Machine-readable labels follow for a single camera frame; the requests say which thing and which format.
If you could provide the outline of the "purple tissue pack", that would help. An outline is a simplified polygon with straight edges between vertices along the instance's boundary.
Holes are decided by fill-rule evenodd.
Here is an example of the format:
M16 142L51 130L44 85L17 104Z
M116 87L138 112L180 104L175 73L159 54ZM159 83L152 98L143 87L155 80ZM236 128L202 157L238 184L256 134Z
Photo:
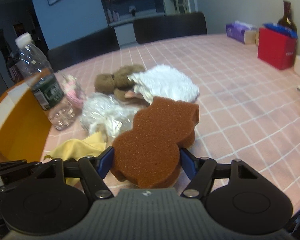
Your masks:
M243 44L255 44L257 26L239 21L225 26L226 35Z

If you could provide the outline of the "orange cardboard box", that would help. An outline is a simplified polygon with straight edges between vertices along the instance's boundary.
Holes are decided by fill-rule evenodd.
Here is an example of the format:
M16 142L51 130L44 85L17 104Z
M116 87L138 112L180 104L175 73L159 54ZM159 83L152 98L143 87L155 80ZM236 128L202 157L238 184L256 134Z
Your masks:
M0 162L40 161L51 129L28 85L21 81L0 97Z

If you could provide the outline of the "white ruffled cloth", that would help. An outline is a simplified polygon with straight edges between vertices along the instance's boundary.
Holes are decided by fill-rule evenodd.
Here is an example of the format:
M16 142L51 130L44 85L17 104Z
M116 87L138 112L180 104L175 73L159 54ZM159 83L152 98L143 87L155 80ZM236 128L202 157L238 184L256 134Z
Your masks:
M140 94L149 104L155 97L194 102L199 96L199 87L187 75L164 64L133 73L128 79L134 82L134 93Z

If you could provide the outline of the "pink white crochet toy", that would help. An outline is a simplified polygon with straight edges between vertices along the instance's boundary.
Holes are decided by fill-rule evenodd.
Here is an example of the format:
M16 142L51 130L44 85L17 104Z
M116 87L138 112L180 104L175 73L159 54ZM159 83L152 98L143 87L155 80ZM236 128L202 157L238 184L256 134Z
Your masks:
M72 75L65 75L64 73L61 73L61 76L63 77L62 87L67 100L72 106L77 109L82 109L83 103L86 100L86 94L80 83Z

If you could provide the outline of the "clear plastic water bottle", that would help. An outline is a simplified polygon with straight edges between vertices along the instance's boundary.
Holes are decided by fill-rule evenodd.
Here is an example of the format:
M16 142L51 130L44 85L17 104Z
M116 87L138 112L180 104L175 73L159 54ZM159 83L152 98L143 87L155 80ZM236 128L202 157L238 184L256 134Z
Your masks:
M15 43L18 47L17 67L30 91L51 125L59 131L67 129L74 123L76 113L66 99L47 57L34 44L29 33L17 37Z

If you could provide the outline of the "white cabinet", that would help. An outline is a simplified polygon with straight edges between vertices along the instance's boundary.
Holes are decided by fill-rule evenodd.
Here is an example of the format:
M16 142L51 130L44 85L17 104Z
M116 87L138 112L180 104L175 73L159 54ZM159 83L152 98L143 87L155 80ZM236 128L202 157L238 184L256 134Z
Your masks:
M120 49L132 47L138 45L135 37L133 22L135 20L149 18L149 17L157 17L164 16L164 12L152 13L148 15L135 16L131 18L127 18L125 20L112 22L109 24L115 30L116 38L119 44Z

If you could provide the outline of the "pink checkered tablecloth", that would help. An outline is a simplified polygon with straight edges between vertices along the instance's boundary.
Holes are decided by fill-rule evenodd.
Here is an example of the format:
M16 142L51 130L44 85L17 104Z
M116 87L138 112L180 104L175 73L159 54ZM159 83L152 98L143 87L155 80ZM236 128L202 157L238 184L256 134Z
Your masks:
M195 156L219 163L242 159L300 209L300 77L292 69L279 71L259 60L255 45L202 35L118 50L63 73L90 94L97 74L132 63L170 65L199 87Z

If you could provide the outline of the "gold foil snack packet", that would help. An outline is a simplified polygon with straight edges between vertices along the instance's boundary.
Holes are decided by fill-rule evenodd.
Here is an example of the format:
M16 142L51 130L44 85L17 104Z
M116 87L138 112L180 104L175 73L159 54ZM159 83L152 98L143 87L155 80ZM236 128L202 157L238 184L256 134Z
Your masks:
M140 93L135 93L132 90L129 90L125 93L125 102L128 104L146 104L147 101L143 98L143 95Z

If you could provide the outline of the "black chair left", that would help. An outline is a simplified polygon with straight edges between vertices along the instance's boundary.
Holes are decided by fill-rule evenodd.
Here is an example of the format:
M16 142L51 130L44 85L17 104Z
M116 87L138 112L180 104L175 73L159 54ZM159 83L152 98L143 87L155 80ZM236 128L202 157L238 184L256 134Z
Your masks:
M49 50L47 58L56 72L119 49L120 46L114 28L107 27L101 31Z

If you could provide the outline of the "red gift bag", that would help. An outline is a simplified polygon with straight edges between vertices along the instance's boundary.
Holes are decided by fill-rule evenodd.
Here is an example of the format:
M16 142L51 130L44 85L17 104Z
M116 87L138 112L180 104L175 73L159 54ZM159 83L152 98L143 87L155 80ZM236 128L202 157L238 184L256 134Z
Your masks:
M278 70L293 66L298 35L295 31L274 23L259 29L257 57Z

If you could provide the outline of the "brown shaped sponge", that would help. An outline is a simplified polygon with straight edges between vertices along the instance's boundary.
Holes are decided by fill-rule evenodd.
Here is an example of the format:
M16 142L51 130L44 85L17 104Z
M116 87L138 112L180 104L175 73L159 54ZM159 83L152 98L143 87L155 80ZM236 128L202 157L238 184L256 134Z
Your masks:
M141 189L173 186L181 170L179 150L193 145L199 117L195 103L154 98L134 115L132 129L113 141L112 174Z

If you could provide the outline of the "yellow microfiber cloth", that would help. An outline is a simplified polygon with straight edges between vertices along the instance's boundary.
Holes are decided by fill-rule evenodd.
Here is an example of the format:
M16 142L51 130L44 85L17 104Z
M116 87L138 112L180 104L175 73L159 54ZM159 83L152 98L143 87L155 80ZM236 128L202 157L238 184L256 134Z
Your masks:
M65 161L68 159L79 160L88 155L98 157L107 147L106 139L107 137L101 132L95 132L83 140L69 139L44 155L43 159L59 158Z

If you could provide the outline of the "black chair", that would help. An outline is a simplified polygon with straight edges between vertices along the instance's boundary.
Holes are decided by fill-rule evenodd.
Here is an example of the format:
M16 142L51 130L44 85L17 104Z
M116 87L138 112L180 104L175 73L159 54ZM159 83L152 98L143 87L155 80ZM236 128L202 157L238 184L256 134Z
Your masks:
M207 34L202 12L141 18L133 22L133 28L138 44Z
M107 27L101 31L49 50L47 58L56 72L119 49L120 46L114 28Z

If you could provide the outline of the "white packaged cloth bundle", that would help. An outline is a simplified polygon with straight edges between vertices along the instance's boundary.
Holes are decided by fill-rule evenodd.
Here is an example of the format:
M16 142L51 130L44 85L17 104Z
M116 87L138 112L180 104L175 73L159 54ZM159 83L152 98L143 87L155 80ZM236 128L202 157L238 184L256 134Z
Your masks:
M79 117L81 126L89 135L101 132L114 140L121 133L132 129L134 115L140 108L119 102L112 95L90 94L83 103Z

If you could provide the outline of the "dark brown glass bottle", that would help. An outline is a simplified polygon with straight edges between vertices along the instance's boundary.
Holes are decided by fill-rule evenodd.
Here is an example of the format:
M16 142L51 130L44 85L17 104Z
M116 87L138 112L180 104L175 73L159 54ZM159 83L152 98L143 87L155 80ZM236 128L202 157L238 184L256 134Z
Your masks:
M283 17L278 20L278 25L289 28L294 32L298 32L295 23L292 20L291 2L283 1Z

